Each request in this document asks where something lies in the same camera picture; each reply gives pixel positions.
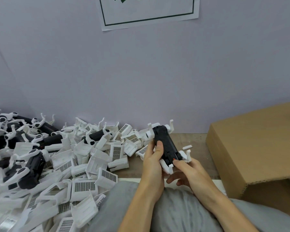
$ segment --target purple wall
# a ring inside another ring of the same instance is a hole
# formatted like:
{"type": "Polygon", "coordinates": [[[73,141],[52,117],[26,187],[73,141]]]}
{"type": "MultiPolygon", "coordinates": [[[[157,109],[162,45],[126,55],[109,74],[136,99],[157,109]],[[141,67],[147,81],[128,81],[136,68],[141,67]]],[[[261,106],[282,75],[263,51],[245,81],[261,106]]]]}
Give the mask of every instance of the purple wall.
{"type": "Polygon", "coordinates": [[[59,127],[174,119],[207,132],[290,101],[290,0],[201,0],[199,19],[104,33],[95,0],[0,0],[0,51],[27,106],[59,127]]]}

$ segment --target cardboard edge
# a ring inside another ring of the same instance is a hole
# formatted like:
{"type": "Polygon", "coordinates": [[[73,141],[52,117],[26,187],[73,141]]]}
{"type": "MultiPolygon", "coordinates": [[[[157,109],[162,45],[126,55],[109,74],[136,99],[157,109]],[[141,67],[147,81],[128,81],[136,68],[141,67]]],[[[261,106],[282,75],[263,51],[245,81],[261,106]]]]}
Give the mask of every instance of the cardboard edge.
{"type": "Polygon", "coordinates": [[[245,182],[240,171],[222,144],[213,124],[210,125],[206,137],[206,144],[213,157],[228,197],[240,199],[247,189],[248,184],[245,182]]]}

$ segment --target gray pants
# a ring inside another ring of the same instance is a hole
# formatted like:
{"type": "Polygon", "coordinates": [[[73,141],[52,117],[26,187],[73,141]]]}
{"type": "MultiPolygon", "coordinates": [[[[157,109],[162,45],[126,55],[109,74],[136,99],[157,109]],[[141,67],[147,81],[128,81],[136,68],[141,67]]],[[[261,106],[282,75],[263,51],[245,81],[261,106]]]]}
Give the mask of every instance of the gray pants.
{"type": "MultiPolygon", "coordinates": [[[[116,232],[138,187],[135,182],[120,182],[101,203],[88,232],[116,232]]],[[[237,208],[260,232],[290,232],[290,216],[265,207],[232,199],[237,208]]],[[[217,219],[188,191],[165,188],[156,203],[152,232],[223,232],[217,219]]]]}

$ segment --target hand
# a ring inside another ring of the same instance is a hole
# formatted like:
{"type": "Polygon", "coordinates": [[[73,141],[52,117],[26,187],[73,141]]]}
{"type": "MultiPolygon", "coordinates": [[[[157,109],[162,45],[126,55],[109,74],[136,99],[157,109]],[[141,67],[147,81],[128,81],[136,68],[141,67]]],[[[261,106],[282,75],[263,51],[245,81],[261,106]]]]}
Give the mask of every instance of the hand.
{"type": "Polygon", "coordinates": [[[192,161],[189,164],[183,160],[174,160],[173,165],[180,171],[176,171],[174,174],[170,175],[166,182],[170,184],[178,179],[176,185],[186,185],[190,187],[203,206],[207,210],[213,212],[217,202],[221,197],[224,197],[224,195],[215,186],[200,162],[193,158],[191,159],[192,161]]]}
{"type": "Polygon", "coordinates": [[[154,147],[154,141],[151,141],[144,156],[143,173],[139,187],[147,188],[152,200],[156,203],[164,190],[164,173],[159,162],[163,155],[163,144],[161,141],[157,142],[155,153],[154,147]]]}

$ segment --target pile of plastic parts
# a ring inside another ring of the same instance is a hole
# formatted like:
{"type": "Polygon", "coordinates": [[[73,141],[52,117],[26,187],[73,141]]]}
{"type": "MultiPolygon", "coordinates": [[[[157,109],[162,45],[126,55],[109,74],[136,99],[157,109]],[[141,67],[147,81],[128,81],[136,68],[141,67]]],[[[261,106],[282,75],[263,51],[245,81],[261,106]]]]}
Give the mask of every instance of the pile of plastic parts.
{"type": "MultiPolygon", "coordinates": [[[[76,118],[59,130],[54,116],[51,122],[41,116],[0,110],[0,231],[86,231],[118,182],[112,172],[128,168],[134,153],[143,160],[155,129],[163,127],[166,135],[174,130],[172,120],[138,131],[102,124],[104,118],[99,124],[76,118]]],[[[161,165],[166,172],[173,166],[167,158],[161,165]]]]}

